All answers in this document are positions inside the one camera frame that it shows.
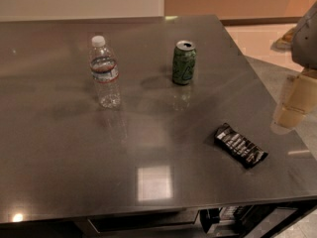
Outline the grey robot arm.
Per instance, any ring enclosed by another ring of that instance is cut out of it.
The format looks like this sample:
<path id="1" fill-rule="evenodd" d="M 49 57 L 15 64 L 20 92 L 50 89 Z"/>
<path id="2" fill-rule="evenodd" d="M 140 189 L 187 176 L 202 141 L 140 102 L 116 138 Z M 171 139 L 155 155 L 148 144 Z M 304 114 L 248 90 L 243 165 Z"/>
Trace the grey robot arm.
<path id="1" fill-rule="evenodd" d="M 291 57 L 303 70 L 286 79 L 273 115 L 274 123 L 287 129 L 296 127 L 317 105 L 317 2 L 295 27 Z"/>

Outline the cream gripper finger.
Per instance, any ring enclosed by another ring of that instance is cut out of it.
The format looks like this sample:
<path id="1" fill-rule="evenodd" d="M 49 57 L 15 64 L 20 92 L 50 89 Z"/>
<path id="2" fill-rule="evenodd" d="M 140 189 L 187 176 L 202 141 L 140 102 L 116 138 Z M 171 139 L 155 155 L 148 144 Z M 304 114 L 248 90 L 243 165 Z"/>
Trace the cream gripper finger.
<path id="1" fill-rule="evenodd" d="M 317 105 L 317 70 L 305 68 L 292 82 L 286 98 L 291 110 L 307 114 Z"/>
<path id="2" fill-rule="evenodd" d="M 303 113 L 287 109 L 283 105 L 277 105 L 273 113 L 274 123 L 284 128 L 296 127 L 304 117 Z"/>

